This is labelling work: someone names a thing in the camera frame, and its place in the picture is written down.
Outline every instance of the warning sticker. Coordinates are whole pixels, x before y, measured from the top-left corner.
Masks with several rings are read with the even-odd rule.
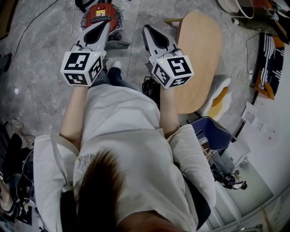
[[[105,16],[106,11],[105,10],[97,10],[96,16]]]

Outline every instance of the black and white square marker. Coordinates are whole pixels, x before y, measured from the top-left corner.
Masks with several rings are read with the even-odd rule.
[[[99,56],[97,61],[89,70],[89,76],[90,76],[91,82],[94,81],[94,79],[97,77],[97,75],[99,74],[101,70],[102,70],[102,60],[101,60],[101,57]]]
[[[186,63],[184,57],[170,58],[167,59],[174,76],[190,74],[191,70]]]
[[[72,85],[84,85],[87,86],[87,81],[84,74],[77,73],[65,73],[65,77]]]
[[[179,86],[179,85],[183,85],[184,83],[186,83],[188,81],[188,79],[190,79],[191,76],[189,77],[183,77],[183,78],[179,78],[179,79],[175,79],[171,85],[169,86],[169,88],[171,87],[175,87],[175,86]]]
[[[71,53],[64,70],[84,70],[90,53]]]
[[[153,74],[164,86],[170,80],[170,77],[167,75],[167,73],[162,69],[162,67],[159,64],[156,64],[155,69],[153,70]]]

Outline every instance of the white t-shirt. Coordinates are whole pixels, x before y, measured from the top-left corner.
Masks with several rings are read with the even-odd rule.
[[[212,207],[213,176],[192,126],[181,127],[166,140],[159,122],[159,110],[147,96],[129,88],[100,85],[88,93],[81,151],[60,136],[57,146],[74,184],[97,152],[110,150],[116,155],[125,177],[117,223],[132,213],[154,210],[180,228],[195,231],[197,222],[189,210],[184,180],[173,161],[185,164],[181,170],[194,176],[194,184]],[[36,204],[49,231],[62,231],[59,200],[65,183],[48,135],[35,141],[34,182]]]

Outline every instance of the floor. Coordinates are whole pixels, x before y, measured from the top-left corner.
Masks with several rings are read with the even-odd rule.
[[[54,0],[19,0],[7,38],[0,41],[0,53],[15,51],[18,41],[30,21],[46,9]],[[165,18],[180,18],[197,10],[215,19],[223,33],[223,50],[218,73],[231,76],[238,66],[246,73],[246,40],[255,31],[235,26],[216,0],[113,0],[124,9],[126,33],[123,38],[132,43],[128,50],[107,51],[108,58],[122,61],[123,79],[138,90],[148,71],[144,63],[149,53],[145,51],[142,28],[152,24],[176,35],[176,25],[169,26]],[[72,28],[74,0],[58,0],[39,16],[24,34],[15,59],[7,73],[0,77],[0,119],[10,121],[19,118],[26,132],[36,136],[50,132],[51,125],[58,127],[65,112],[72,88],[60,75],[63,55],[70,50],[75,39],[66,35]],[[82,12],[76,7],[73,18],[73,35],[81,32]],[[258,36],[248,42],[249,68],[256,61]],[[241,79],[232,80],[232,103],[220,123],[234,133],[240,123],[240,115],[253,91]],[[183,120],[191,116],[181,116]]]

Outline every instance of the wooden tabletop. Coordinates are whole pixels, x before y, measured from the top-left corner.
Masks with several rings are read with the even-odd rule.
[[[175,88],[179,114],[197,111],[206,101],[222,50],[218,24],[199,12],[190,12],[179,23],[178,48],[188,55],[194,77]]]

